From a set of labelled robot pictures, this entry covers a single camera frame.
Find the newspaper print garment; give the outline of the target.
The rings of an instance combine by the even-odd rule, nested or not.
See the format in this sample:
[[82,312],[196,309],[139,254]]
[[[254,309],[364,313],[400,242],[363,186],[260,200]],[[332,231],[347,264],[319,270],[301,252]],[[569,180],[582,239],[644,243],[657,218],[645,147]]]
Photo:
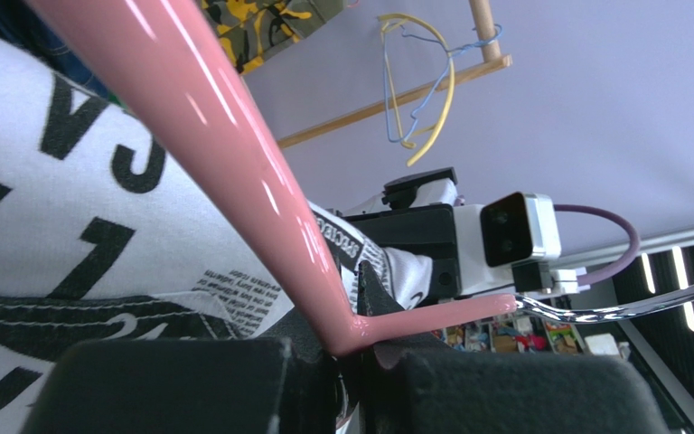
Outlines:
[[144,125],[0,40],[0,433],[77,343],[245,339],[292,307]]

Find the blue wire hanger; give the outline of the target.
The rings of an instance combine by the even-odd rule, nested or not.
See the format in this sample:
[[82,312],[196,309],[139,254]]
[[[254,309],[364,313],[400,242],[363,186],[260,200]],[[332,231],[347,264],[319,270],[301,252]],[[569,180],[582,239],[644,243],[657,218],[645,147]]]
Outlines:
[[[503,35],[503,26],[492,22],[488,25],[491,31],[488,35],[452,45],[434,25],[412,14],[382,14],[377,21],[380,23],[383,60],[380,108],[386,136],[390,143],[413,150],[415,155],[411,159],[418,160],[440,136],[450,116],[455,87],[476,78],[475,69],[459,71],[456,68],[457,59],[470,52],[496,48]],[[435,46],[441,56],[437,76],[412,89],[399,91],[389,53],[389,40],[393,33],[400,39]]]

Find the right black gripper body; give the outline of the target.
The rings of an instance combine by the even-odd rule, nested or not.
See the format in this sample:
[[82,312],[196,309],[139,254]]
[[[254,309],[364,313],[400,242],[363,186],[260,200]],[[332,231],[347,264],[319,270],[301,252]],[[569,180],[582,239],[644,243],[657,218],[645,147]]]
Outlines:
[[426,301],[454,298],[462,290],[454,207],[433,204],[347,216],[347,222],[383,248],[404,250],[432,260]]

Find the dark blue denim garment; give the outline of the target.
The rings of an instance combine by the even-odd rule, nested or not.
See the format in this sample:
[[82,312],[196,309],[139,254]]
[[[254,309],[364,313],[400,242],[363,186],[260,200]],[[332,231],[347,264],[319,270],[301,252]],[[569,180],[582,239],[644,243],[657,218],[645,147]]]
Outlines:
[[28,51],[100,97],[114,98],[90,68],[24,1],[0,0],[0,38]]

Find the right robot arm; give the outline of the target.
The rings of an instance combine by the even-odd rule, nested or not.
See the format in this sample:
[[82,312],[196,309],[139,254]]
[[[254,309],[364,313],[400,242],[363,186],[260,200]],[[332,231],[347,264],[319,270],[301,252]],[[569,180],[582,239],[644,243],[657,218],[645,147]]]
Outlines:
[[339,213],[382,248],[432,260],[429,290],[421,298],[422,306],[457,297],[462,289],[454,219],[456,185],[452,167],[408,175]]

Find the thick pink hanger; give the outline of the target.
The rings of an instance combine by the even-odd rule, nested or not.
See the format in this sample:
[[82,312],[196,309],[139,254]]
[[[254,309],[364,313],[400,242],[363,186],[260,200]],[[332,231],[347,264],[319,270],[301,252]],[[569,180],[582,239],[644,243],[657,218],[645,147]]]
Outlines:
[[692,285],[586,311],[497,294],[358,315],[301,188],[194,2],[33,1],[31,8],[201,187],[334,356],[518,310],[560,323],[604,323],[694,302]]

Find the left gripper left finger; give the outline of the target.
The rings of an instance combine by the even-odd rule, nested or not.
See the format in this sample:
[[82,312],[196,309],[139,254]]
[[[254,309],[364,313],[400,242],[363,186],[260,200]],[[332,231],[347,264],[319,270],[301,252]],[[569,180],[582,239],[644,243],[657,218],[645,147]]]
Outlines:
[[54,366],[26,433],[333,433],[336,361],[296,310],[247,340],[95,341]]

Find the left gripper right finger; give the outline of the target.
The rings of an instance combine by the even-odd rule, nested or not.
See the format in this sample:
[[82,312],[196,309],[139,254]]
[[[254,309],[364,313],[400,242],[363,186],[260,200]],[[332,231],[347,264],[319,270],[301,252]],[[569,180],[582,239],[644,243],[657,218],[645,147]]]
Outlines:
[[361,355],[360,433],[665,433],[648,383],[614,357],[456,351],[425,332]]

